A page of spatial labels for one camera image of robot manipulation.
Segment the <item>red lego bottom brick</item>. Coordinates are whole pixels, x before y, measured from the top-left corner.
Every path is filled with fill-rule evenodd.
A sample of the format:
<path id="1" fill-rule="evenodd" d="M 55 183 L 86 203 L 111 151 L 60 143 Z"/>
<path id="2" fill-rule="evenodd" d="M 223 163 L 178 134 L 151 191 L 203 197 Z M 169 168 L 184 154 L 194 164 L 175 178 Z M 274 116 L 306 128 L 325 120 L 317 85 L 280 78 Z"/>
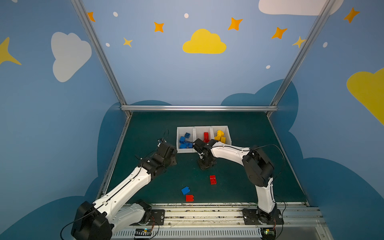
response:
<path id="1" fill-rule="evenodd" d="M 193 195 L 186 195 L 186 202 L 193 202 L 194 196 Z"/>

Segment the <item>red lego long brick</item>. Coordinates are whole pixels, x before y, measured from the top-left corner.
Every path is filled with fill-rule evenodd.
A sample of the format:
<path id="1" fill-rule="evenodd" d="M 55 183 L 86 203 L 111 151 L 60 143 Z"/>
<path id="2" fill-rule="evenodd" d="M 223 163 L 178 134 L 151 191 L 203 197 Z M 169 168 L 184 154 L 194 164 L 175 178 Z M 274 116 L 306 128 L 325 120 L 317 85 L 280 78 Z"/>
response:
<path id="1" fill-rule="evenodd" d="M 204 142 L 208 143 L 210 141 L 210 135 L 208 132 L 204 132 Z"/>

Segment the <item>blue lego bottom brick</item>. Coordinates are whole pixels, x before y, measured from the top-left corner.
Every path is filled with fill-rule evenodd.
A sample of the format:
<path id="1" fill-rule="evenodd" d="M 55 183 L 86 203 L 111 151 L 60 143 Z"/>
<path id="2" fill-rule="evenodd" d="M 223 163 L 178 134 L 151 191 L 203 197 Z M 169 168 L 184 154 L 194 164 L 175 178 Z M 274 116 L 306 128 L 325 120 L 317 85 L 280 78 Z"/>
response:
<path id="1" fill-rule="evenodd" d="M 189 187 L 184 187 L 181 189 L 181 192 L 183 195 L 187 195 L 189 192 L 190 192 L 190 188 Z"/>

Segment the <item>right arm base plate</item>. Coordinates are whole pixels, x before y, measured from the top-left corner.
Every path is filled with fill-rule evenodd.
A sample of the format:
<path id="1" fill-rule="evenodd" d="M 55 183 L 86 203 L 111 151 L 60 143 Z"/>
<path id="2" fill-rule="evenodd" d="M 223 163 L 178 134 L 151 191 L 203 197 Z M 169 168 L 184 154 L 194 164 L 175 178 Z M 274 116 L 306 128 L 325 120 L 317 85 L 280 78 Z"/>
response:
<path id="1" fill-rule="evenodd" d="M 245 225 L 283 225 L 284 220 L 279 209 L 275 208 L 270 213 L 260 209 L 242 209 Z"/>

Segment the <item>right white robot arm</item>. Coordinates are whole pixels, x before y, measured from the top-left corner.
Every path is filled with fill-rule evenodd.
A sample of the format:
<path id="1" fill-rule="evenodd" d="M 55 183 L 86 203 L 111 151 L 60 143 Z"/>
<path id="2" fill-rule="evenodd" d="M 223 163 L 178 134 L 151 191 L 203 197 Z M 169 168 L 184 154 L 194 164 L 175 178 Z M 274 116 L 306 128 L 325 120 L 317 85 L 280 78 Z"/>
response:
<path id="1" fill-rule="evenodd" d="M 257 209 L 243 209 L 245 224 L 283 225 L 283 214 L 278 209 L 274 197 L 273 181 L 275 167 L 262 147 L 236 147 L 217 140 L 205 143 L 197 139 L 193 143 L 199 154 L 198 165 L 201 170 L 213 167 L 217 158 L 229 160 L 244 167 L 249 181 L 257 192 Z"/>

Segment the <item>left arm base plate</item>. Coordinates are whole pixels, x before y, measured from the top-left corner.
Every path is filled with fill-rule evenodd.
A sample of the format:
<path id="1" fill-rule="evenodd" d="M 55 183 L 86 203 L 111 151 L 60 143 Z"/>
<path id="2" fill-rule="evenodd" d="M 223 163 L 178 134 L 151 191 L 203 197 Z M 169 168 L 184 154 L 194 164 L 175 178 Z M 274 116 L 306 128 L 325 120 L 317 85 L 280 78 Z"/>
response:
<path id="1" fill-rule="evenodd" d="M 132 226 L 152 226 L 153 224 L 163 226 L 164 220 L 165 210 L 151 210 L 146 211 L 143 218 Z"/>

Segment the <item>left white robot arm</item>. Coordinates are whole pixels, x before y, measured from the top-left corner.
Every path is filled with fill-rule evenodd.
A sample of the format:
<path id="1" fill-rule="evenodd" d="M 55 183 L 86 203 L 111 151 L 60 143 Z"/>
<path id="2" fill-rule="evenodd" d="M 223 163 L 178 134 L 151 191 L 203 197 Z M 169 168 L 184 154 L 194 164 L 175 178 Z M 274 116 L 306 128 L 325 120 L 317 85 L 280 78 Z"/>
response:
<path id="1" fill-rule="evenodd" d="M 141 188 L 176 165 L 176 147 L 161 142 L 149 157 L 140 160 L 138 166 L 114 189 L 93 203 L 85 201 L 76 212 L 71 235 L 76 240 L 109 240 L 113 234 L 132 225 L 152 224 L 152 207 L 142 200 L 127 209 L 122 207 Z"/>

